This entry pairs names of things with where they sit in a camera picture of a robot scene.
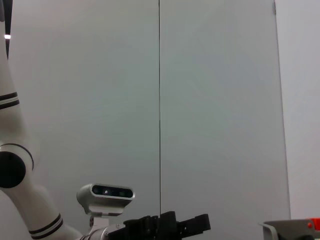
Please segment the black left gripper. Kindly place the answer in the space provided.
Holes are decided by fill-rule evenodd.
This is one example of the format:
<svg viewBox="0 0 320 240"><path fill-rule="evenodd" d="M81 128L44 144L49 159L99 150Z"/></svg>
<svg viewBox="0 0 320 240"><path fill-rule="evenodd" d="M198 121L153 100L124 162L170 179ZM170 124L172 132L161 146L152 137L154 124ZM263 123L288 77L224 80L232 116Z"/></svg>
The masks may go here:
<svg viewBox="0 0 320 240"><path fill-rule="evenodd" d="M180 237L200 235L211 229L208 214L195 216L177 223L175 211L167 211L160 216L145 216L127 220L124 227L107 235L108 240L173 240Z"/></svg>

